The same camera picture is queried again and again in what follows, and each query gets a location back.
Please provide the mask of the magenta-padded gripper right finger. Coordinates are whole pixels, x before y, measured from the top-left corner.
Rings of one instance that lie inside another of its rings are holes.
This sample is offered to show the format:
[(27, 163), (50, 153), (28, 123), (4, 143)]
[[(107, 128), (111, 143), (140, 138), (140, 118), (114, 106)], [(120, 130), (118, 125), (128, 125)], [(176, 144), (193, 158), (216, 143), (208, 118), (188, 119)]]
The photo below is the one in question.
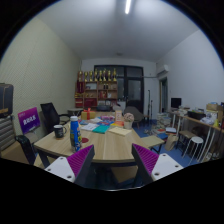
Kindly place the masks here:
[(158, 155), (137, 144), (132, 144), (132, 155), (138, 167), (136, 179), (141, 179), (144, 185), (182, 169), (168, 154)]

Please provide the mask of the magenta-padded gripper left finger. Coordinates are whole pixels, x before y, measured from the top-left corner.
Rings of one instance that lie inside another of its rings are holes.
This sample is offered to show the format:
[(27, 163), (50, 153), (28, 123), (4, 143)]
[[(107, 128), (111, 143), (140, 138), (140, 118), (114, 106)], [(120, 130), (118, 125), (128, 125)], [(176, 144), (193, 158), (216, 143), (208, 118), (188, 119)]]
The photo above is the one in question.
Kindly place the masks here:
[(46, 168), (46, 171), (76, 185), (83, 186), (94, 155), (94, 145), (90, 145), (69, 157), (60, 156)]

